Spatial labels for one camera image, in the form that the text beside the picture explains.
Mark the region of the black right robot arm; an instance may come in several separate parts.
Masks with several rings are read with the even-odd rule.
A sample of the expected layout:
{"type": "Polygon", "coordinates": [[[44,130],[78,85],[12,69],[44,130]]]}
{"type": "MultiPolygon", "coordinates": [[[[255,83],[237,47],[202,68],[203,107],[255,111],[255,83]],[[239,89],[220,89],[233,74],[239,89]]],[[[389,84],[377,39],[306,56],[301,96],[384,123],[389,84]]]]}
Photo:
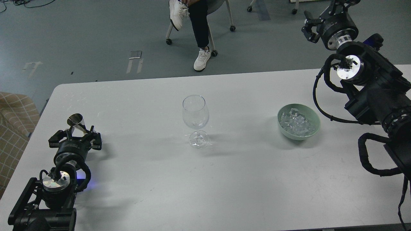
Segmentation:
{"type": "Polygon", "coordinates": [[[318,18],[309,11],[302,32],[307,41],[323,41],[325,48],[335,51],[325,61],[313,86],[313,101],[317,109],[331,121],[348,124],[381,125],[387,137],[374,133],[365,133],[358,139],[361,164],[371,174],[404,176],[402,197],[398,205],[398,216],[404,230],[401,206],[410,189],[411,156],[411,102],[406,96],[410,82],[403,73],[386,57],[379,53],[383,38],[378,33],[371,35],[364,42],[355,41],[358,28],[348,14],[351,6],[358,0],[332,0],[318,18]],[[332,116],[322,110],[317,101],[317,86],[323,77],[325,84],[335,92],[345,94],[347,110],[355,120],[345,120],[332,116]],[[369,161],[366,141],[383,143],[386,152],[395,162],[392,169],[374,168],[369,161]]]}

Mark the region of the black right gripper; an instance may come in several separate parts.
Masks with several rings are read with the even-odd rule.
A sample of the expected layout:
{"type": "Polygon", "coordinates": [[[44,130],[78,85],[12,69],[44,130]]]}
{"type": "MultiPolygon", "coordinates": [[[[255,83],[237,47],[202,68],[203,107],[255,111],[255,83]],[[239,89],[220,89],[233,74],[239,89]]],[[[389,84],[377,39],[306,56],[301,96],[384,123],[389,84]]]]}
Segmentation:
{"type": "Polygon", "coordinates": [[[332,0],[320,18],[314,18],[309,11],[304,11],[306,20],[301,31],[307,41],[317,43],[321,38],[326,49],[336,51],[345,41],[357,38],[358,28],[347,10],[360,1],[332,0]],[[318,27],[318,34],[312,31],[313,27],[318,27]]]}

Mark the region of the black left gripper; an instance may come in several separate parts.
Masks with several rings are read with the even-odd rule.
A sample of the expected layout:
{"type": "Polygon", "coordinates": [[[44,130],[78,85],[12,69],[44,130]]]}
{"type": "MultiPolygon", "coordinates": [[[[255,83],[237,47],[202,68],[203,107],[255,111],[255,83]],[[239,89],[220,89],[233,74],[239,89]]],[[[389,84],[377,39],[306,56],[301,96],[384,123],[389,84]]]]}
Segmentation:
{"type": "Polygon", "coordinates": [[[83,137],[72,137],[72,130],[58,130],[50,137],[48,143],[50,148],[58,149],[53,159],[56,166],[63,157],[75,154],[80,156],[81,160],[70,160],[68,163],[74,167],[80,167],[79,163],[85,162],[89,150],[102,149],[101,134],[94,130],[94,126],[91,126],[83,137]]]}

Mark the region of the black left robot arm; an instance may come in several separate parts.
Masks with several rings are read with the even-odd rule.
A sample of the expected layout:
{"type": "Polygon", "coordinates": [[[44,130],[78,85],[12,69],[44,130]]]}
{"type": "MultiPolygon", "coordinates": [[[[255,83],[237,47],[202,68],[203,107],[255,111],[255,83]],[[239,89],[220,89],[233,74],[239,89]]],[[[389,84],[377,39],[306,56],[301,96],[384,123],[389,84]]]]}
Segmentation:
{"type": "Polygon", "coordinates": [[[14,231],[73,231],[77,211],[76,196],[91,181],[86,164],[90,150],[101,150],[101,134],[94,126],[72,125],[58,130],[48,140],[57,148],[54,167],[31,177],[8,217],[14,231]]]}

